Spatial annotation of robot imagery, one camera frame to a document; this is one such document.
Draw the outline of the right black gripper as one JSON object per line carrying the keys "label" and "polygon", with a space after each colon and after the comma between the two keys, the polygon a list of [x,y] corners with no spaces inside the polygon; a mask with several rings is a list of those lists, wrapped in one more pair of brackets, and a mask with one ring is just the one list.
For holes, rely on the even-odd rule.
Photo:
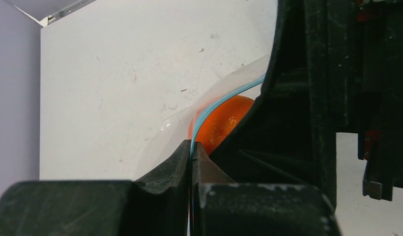
{"label": "right black gripper", "polygon": [[358,135],[362,193],[403,188],[403,0],[281,0],[260,95],[210,158],[237,182],[316,186],[337,205],[337,126]]}

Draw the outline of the orange fruit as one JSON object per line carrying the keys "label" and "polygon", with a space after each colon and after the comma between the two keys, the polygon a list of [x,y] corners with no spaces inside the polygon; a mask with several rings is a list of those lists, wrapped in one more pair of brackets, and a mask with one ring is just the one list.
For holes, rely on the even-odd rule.
{"label": "orange fruit", "polygon": [[195,141],[202,143],[206,153],[210,155],[238,125],[253,103],[254,100],[246,96],[231,97],[207,116]]}

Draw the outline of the clear zip top bag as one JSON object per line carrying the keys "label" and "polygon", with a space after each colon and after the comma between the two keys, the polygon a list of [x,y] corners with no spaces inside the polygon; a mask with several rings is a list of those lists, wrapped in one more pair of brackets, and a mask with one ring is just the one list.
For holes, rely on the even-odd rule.
{"label": "clear zip top bag", "polygon": [[132,234],[135,236],[204,236],[206,202],[215,187],[232,179],[197,140],[213,113],[248,93],[254,100],[264,81],[270,54],[216,82],[192,105],[166,119],[136,165]]}

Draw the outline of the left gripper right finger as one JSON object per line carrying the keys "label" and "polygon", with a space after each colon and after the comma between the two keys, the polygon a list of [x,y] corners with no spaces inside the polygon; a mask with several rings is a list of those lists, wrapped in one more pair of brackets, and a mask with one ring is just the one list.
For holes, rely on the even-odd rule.
{"label": "left gripper right finger", "polygon": [[339,236],[327,197],[302,184],[237,183],[192,142],[192,235]]}

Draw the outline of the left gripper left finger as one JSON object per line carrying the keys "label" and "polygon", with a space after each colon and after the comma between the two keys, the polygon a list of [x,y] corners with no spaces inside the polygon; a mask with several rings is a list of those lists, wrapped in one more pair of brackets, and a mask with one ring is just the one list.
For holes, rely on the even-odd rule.
{"label": "left gripper left finger", "polygon": [[184,236],[190,141],[135,181],[24,181],[0,198],[0,236]]}

